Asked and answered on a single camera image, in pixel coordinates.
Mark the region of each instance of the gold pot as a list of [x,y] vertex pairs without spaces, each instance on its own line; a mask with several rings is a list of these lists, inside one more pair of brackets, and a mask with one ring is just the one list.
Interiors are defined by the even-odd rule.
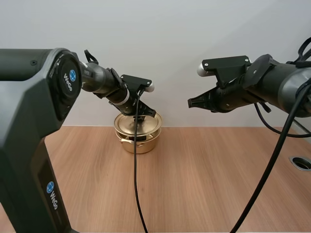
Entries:
[[[137,125],[136,153],[143,154],[151,151],[158,142],[161,133],[162,117],[157,113],[155,117],[146,116]],[[115,119],[116,135],[123,148],[134,153],[134,127],[132,116],[118,115]]]

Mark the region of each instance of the table surface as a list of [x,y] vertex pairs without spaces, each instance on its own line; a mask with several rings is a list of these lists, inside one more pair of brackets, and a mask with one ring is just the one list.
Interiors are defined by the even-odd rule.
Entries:
[[[138,155],[138,194],[150,232],[228,232],[270,159],[278,135],[266,128],[164,128]],[[79,232],[142,232],[133,155],[112,127],[62,127],[46,139],[72,227]],[[243,232],[310,232],[311,172],[290,156],[311,145],[287,138]],[[13,231],[0,208],[0,232]]]

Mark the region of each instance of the blue circular logo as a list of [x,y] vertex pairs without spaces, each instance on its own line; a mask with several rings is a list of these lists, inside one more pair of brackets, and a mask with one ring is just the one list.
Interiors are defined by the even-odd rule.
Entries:
[[54,182],[51,181],[47,185],[47,193],[51,193],[53,191],[53,189],[54,189]]
[[69,72],[69,77],[72,82],[76,81],[76,71],[73,69]]

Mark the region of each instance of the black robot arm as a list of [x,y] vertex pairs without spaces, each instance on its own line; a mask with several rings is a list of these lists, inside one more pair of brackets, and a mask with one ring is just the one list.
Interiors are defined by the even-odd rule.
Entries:
[[[211,112],[227,113],[236,108],[259,102],[266,111],[268,102],[289,113],[297,93],[311,78],[310,62],[283,64],[271,55],[250,63],[247,56],[203,60],[200,76],[217,78],[216,87],[188,100],[189,108],[198,107]],[[311,95],[305,98],[296,117],[311,116]]]
[[140,120],[154,116],[137,103],[138,94],[153,91],[152,81],[122,77],[67,49],[0,50],[0,202],[16,232],[76,233],[44,140],[60,129],[81,87],[124,115],[138,107]]
[[[82,89],[93,92],[99,98],[107,98],[123,115],[134,116],[138,92],[152,92],[154,85],[151,80],[129,75],[122,75],[111,68],[103,68],[87,50],[85,50],[88,63],[80,62],[82,72]],[[142,101],[138,102],[139,116],[156,115],[155,110],[149,108]]]

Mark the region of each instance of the screw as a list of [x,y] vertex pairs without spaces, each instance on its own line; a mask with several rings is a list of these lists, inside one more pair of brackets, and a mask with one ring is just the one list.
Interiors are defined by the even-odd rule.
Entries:
[[32,60],[32,61],[30,62],[30,64],[31,64],[32,66],[35,66],[35,65],[37,65],[37,61],[36,61],[36,60]]

